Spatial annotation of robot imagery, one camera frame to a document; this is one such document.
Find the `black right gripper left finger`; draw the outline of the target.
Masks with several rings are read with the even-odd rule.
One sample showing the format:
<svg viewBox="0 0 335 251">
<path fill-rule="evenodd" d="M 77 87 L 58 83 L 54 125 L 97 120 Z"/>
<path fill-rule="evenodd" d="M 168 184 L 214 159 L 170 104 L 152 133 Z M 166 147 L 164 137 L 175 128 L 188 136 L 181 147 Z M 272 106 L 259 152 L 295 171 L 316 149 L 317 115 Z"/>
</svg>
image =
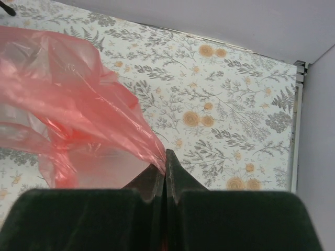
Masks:
<svg viewBox="0 0 335 251">
<path fill-rule="evenodd" d="M 163 175 L 121 189 L 31 189 L 12 206 L 1 250 L 159 250 Z"/>
</svg>

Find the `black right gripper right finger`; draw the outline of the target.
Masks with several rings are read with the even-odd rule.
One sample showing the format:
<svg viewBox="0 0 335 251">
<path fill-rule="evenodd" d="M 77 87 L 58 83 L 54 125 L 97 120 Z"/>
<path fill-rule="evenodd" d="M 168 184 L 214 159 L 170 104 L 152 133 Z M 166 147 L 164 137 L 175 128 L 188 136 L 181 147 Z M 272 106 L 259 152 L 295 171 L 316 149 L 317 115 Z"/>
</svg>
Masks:
<svg viewBox="0 0 335 251">
<path fill-rule="evenodd" d="M 284 191 L 211 191 L 166 151 L 166 250 L 322 250 L 303 202 Z"/>
</svg>

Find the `red plastic trash bag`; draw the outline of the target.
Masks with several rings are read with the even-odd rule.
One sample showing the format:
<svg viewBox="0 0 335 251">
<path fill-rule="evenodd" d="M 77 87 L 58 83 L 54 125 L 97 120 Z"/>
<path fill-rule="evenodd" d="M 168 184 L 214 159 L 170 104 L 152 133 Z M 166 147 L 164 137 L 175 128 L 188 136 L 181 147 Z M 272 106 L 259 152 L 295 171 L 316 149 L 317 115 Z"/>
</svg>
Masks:
<svg viewBox="0 0 335 251">
<path fill-rule="evenodd" d="M 1 147 L 35 153 L 49 187 L 121 188 L 166 154 L 138 98 L 87 40 L 1 27 Z"/>
</svg>

